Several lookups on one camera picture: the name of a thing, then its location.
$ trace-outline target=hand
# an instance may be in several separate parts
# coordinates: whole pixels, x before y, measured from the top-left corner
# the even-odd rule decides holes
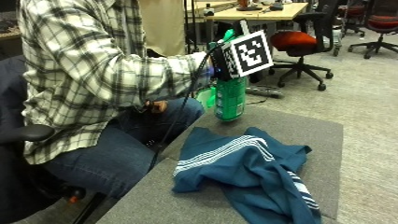
[[[146,101],[145,106],[150,110],[150,113],[159,114],[166,109],[166,101]]]

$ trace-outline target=green bottle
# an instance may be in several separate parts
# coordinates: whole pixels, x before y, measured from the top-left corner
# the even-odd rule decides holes
[[[234,30],[226,31],[222,40],[224,43],[230,42],[234,37]],[[246,98],[246,77],[234,77],[227,81],[216,80],[215,92],[215,117],[223,121],[236,119],[244,110]]]

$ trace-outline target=chair base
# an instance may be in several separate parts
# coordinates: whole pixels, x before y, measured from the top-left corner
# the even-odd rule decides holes
[[[348,52],[352,51],[354,47],[364,46],[367,48],[367,51],[363,55],[364,59],[368,59],[371,57],[372,52],[374,52],[374,54],[376,54],[380,48],[388,49],[388,50],[398,53],[398,45],[384,43],[383,42],[383,36],[384,36],[384,34],[380,34],[380,36],[378,37],[376,42],[368,42],[368,43],[350,45],[348,46]]]
[[[360,37],[364,36],[364,31],[359,29],[360,25],[347,23],[343,29],[343,36],[346,35],[348,30],[352,30],[356,34],[360,34]]]
[[[283,63],[287,64],[275,64],[272,65],[268,71],[270,75],[272,75],[275,68],[290,68],[290,70],[278,79],[276,86],[279,88],[284,86],[283,83],[284,77],[290,76],[292,73],[296,73],[296,77],[300,78],[300,73],[304,72],[307,75],[310,75],[310,77],[312,77],[319,82],[318,90],[323,91],[326,89],[326,85],[323,84],[323,78],[319,77],[312,70],[327,72],[326,78],[332,78],[331,69],[304,64],[303,57],[299,58],[298,63],[291,63],[291,62],[283,62]]]

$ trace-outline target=blue cloth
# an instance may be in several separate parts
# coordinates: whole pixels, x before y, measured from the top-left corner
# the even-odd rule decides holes
[[[196,191],[208,178],[248,223],[319,224],[318,205],[294,174],[310,151],[284,146],[258,128],[242,136],[194,128],[181,149],[173,191]]]

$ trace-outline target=plaid shirt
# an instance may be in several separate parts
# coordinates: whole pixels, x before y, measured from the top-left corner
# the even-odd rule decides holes
[[[137,0],[21,0],[18,26],[27,67],[22,114],[26,124],[55,130],[46,141],[26,142],[30,164],[94,146],[127,108],[141,112],[161,93],[183,93],[203,58],[203,52],[146,57]]]

